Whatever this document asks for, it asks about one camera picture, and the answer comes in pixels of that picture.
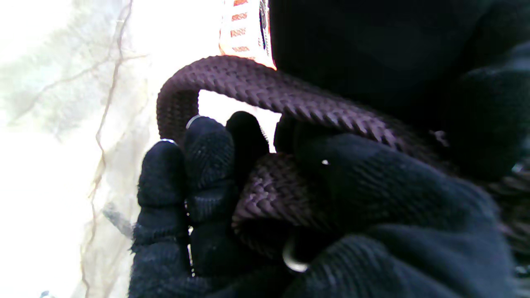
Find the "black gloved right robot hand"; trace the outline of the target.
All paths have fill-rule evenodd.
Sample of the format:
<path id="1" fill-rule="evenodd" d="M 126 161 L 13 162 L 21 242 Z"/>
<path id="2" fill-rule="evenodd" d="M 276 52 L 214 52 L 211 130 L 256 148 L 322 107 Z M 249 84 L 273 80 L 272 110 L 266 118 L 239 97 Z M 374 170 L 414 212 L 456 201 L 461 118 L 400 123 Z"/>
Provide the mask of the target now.
<path id="1" fill-rule="evenodd" d="M 129 298 L 514 298 L 514 264 L 493 199 L 470 184 L 350 134 L 298 124 L 295 158 L 330 191 L 337 239 L 291 273 L 229 228 L 235 162 L 267 142 L 257 119 L 195 116 L 184 148 L 163 139 L 138 184 Z"/>

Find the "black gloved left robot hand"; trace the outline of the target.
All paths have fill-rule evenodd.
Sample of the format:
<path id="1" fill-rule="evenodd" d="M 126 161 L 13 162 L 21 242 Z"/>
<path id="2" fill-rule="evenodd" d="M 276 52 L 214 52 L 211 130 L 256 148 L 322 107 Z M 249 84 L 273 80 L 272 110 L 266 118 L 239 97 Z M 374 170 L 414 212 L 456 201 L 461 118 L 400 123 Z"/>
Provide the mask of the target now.
<path id="1" fill-rule="evenodd" d="M 271 0 L 278 70 L 424 131 L 496 180 L 529 157 L 528 0 Z"/>

